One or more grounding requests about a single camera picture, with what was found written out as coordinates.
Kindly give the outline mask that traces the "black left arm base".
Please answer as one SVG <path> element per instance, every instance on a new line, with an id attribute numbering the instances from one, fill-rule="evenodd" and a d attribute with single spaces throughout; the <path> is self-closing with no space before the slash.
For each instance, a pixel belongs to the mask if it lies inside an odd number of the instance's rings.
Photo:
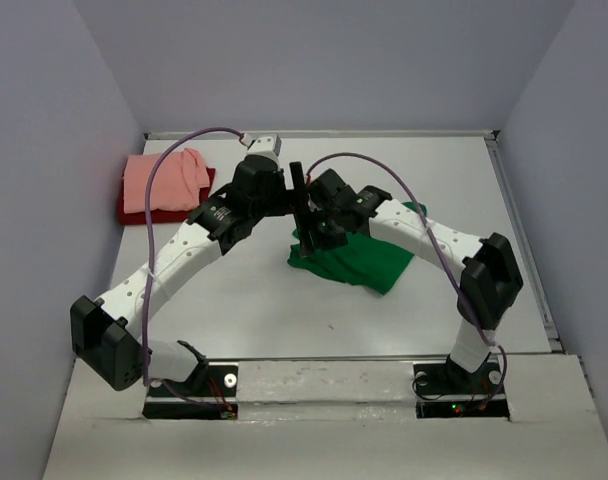
<path id="1" fill-rule="evenodd" d="M 236 420 L 239 364 L 214 362 L 196 387 L 165 381 L 148 388 L 142 414 L 149 420 Z"/>

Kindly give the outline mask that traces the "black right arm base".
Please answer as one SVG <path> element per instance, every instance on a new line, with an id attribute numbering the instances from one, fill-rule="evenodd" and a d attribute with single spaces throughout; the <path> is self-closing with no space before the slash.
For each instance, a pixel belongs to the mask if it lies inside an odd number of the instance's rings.
<path id="1" fill-rule="evenodd" d="M 411 388 L 418 419 L 510 419 L 505 388 L 497 362 L 484 365 L 472 384 L 456 385 L 446 376 L 443 363 L 413 365 Z"/>

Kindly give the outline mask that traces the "green t shirt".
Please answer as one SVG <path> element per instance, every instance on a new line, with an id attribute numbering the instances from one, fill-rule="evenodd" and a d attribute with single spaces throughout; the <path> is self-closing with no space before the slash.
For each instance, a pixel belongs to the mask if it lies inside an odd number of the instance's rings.
<path id="1" fill-rule="evenodd" d="M 386 295 L 414 258 L 412 252 L 356 233 L 347 236 L 346 245 L 307 257 L 300 255 L 299 244 L 292 244 L 287 264 L 325 280 Z"/>

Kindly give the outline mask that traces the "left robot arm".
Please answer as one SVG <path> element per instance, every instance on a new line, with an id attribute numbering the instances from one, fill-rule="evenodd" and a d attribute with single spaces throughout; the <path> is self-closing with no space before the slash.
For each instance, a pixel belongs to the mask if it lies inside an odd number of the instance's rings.
<path id="1" fill-rule="evenodd" d="M 248 154 L 233 179 L 192 212 L 161 248 L 122 283 L 70 308 L 74 354 L 113 390 L 138 381 L 170 383 L 179 392 L 199 392 L 208 377 L 208 360 L 186 341 L 150 339 L 148 323 L 197 273 L 250 236 L 264 218 L 300 219 L 307 205 L 301 163 L 284 170 L 275 155 Z"/>

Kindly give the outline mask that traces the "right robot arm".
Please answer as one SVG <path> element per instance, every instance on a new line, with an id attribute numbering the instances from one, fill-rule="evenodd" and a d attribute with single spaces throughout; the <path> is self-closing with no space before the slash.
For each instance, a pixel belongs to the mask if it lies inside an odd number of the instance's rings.
<path id="1" fill-rule="evenodd" d="M 293 190 L 302 254 L 342 247 L 361 234 L 409 251 L 446 274 L 461 323 L 437 380 L 460 393 L 481 384 L 498 345 L 498 325 L 523 287 L 510 241 L 498 233 L 486 238 L 457 233 L 378 187 L 354 191 L 332 169 L 311 183 L 295 174 Z"/>

